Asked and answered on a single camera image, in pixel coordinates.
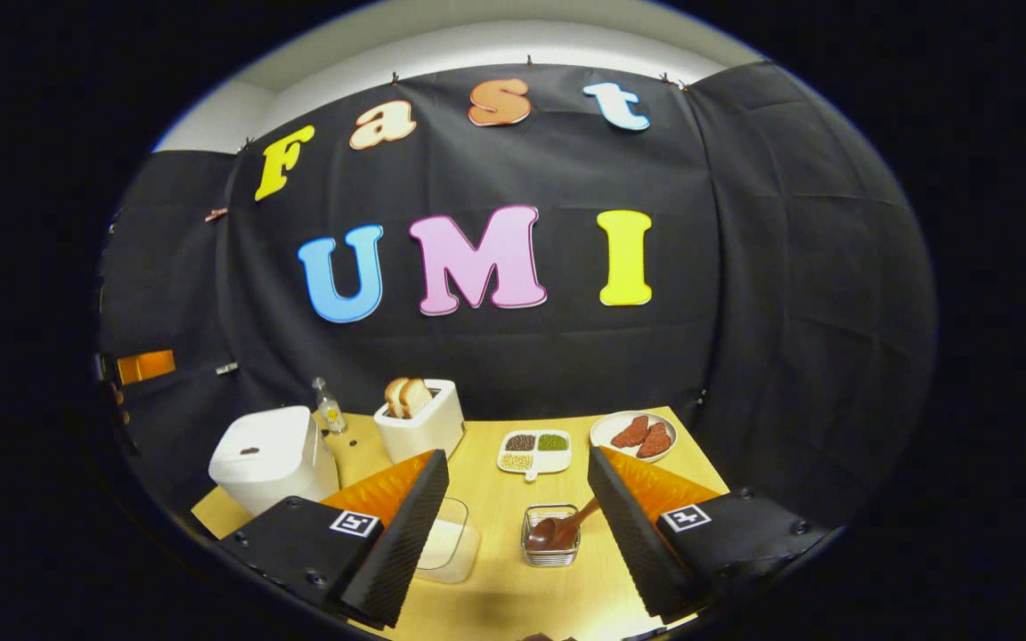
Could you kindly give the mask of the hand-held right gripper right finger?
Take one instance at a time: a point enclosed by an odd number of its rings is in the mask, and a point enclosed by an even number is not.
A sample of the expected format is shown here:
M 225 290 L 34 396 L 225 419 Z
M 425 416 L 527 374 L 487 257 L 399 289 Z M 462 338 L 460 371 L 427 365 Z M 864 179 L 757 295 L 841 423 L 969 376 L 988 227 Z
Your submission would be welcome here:
M 764 492 L 717 494 L 610 448 L 588 483 L 648 615 L 713 618 L 757 599 L 835 539 Z

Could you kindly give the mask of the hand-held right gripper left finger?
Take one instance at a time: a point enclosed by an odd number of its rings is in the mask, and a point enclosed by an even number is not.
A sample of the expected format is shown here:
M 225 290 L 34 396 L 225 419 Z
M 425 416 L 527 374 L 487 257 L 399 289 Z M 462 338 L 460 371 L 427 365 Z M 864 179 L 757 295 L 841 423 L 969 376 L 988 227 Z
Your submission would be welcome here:
M 394 628 L 448 483 L 445 451 L 428 450 L 328 499 L 277 500 L 218 547 L 305 607 Z

